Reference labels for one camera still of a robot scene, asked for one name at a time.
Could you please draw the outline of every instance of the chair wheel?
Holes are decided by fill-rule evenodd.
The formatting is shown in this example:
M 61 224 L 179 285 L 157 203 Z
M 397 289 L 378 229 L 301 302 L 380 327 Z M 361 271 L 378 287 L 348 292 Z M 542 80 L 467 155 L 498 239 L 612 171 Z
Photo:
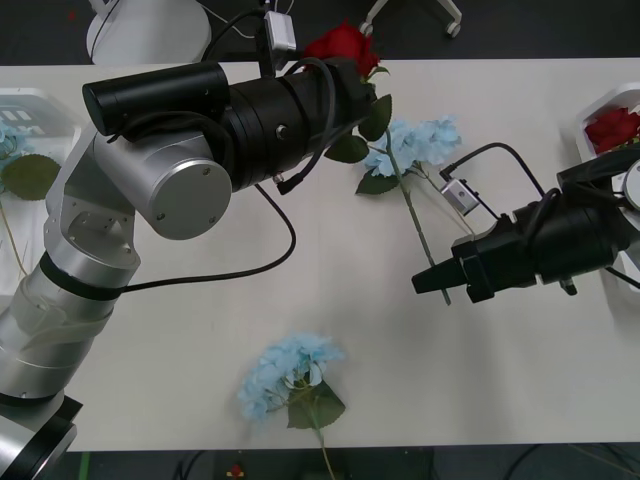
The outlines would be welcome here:
M 373 34 L 373 25 L 371 25 L 370 23 L 367 23 L 367 22 L 363 22 L 360 25 L 360 32 L 365 37 L 370 37 Z
M 462 26 L 457 22 L 451 22 L 449 26 L 447 26 L 447 35 L 451 38 L 456 38 L 460 33 L 460 29 Z

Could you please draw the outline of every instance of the dark floor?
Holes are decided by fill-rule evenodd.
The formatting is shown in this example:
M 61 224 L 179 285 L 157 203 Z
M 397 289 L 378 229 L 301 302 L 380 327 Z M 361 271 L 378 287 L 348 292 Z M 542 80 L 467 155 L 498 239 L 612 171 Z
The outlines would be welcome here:
M 280 8 L 290 0 L 281 0 Z M 257 0 L 202 0 L 225 18 Z M 344 19 L 354 25 L 374 0 L 297 0 L 291 15 L 299 49 Z M 87 0 L 1 0 L 0 65 L 89 63 Z M 391 0 L 374 22 L 375 48 L 386 59 L 572 58 L 640 56 L 638 0 L 457 0 L 462 31 L 451 40 L 436 0 Z M 251 22 L 241 27 L 251 32 Z M 212 19 L 214 29 L 221 22 Z M 250 60 L 253 42 L 229 32 L 218 59 Z
M 336 480 L 507 480 L 514 462 L 528 445 L 386 448 L 330 450 Z M 640 456 L 640 444 L 620 444 L 627 453 L 617 458 L 603 446 L 580 448 L 624 466 L 636 468 L 628 454 Z M 51 480 L 80 478 L 80 454 L 67 454 Z M 175 480 L 178 462 L 194 457 L 185 452 L 94 453 L 89 461 L 89 480 Z M 435 471 L 431 470 L 432 461 Z M 228 480 L 234 464 L 242 466 L 245 480 L 329 480 L 320 450 L 206 452 L 194 463 L 188 480 Z M 567 445 L 541 446 L 512 472 L 511 480 L 630 480 L 616 468 L 583 455 Z
M 280 0 L 281 8 L 289 0 Z M 253 7 L 257 0 L 202 0 L 225 18 Z M 344 19 L 358 25 L 373 0 L 297 0 L 291 14 L 299 49 Z M 375 49 L 386 59 L 572 58 L 640 56 L 640 0 L 457 0 L 462 31 L 448 39 L 446 17 L 435 0 L 391 0 L 375 25 Z M 84 39 L 93 15 L 87 0 L 0 0 L 0 65 L 86 64 Z M 221 23 L 212 19 L 212 26 Z M 251 32 L 251 20 L 240 28 Z M 223 60 L 253 59 L 253 42 L 230 32 L 216 50 Z M 430 471 L 433 449 L 332 450 L 336 480 L 493 480 L 505 478 L 510 465 L 528 446 L 450 447 L 435 450 L 436 473 Z M 610 460 L 604 447 L 584 446 Z M 624 445 L 640 458 L 640 444 Z M 90 480 L 175 480 L 184 452 L 94 453 Z M 227 479 L 241 462 L 248 480 L 326 479 L 322 455 L 310 451 L 207 452 L 195 463 L 189 480 Z M 67 454 L 53 479 L 78 477 L 80 454 Z M 543 446 L 523 461 L 513 479 L 622 480 L 633 478 L 580 454 L 566 445 Z

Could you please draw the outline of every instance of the red flower in tray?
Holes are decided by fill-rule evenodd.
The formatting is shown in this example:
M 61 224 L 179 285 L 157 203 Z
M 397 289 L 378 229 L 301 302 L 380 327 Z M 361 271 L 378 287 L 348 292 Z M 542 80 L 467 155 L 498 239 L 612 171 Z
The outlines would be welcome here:
M 640 128 L 640 115 L 618 108 L 596 118 L 584 131 L 596 147 L 596 153 L 608 152 L 633 140 Z

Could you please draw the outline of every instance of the robotic arm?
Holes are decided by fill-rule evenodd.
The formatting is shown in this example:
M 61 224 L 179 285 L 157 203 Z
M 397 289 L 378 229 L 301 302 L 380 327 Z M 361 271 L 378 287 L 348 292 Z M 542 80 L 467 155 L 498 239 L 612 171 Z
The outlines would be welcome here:
M 84 86 L 95 127 L 47 196 L 45 254 L 0 316 L 0 478 L 41 478 L 75 438 L 81 405 L 63 389 L 140 265 L 136 211 L 165 238 L 194 238 L 232 192 L 322 149 L 328 119 L 335 138 L 369 115 L 355 64 L 326 67 L 331 86 L 314 68 L 230 87 L 215 63 Z
M 460 163 L 443 177 L 451 180 Z M 640 148 L 601 155 L 559 173 L 558 181 L 560 190 L 516 210 L 513 220 L 503 214 L 484 234 L 455 242 L 451 259 L 413 277 L 416 292 L 466 285 L 475 303 L 540 277 L 575 295 L 574 276 L 610 267 L 619 252 L 640 268 Z M 458 200 L 477 195 L 460 181 L 450 186 Z

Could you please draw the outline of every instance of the green leaf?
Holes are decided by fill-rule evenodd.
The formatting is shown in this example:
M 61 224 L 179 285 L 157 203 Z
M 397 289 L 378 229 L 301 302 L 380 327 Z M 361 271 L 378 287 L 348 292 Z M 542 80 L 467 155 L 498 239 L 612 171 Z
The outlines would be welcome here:
M 391 75 L 391 72 L 387 68 L 376 67 L 371 71 L 371 73 L 367 77 L 367 80 L 371 80 L 371 77 L 373 77 L 376 73 L 386 73 L 387 75 Z
M 293 402 L 287 408 L 289 412 L 287 428 L 300 429 L 328 427 L 346 410 L 342 400 L 325 381 L 313 387 L 308 395 Z
M 400 183 L 398 178 L 393 175 L 391 177 L 383 177 L 382 175 L 373 176 L 373 170 L 369 170 L 358 185 L 356 193 L 364 195 L 380 195 L 386 193 L 398 186 Z
M 334 142 L 324 156 L 342 163 L 358 163 L 369 154 L 369 147 L 360 137 L 347 133 Z
M 360 135 L 370 142 L 378 140 L 384 135 L 391 122 L 392 110 L 391 95 L 385 95 L 376 100 L 373 104 L 371 115 L 358 127 Z
M 7 191 L 22 200 L 44 200 L 60 166 L 44 155 L 24 155 L 0 172 Z

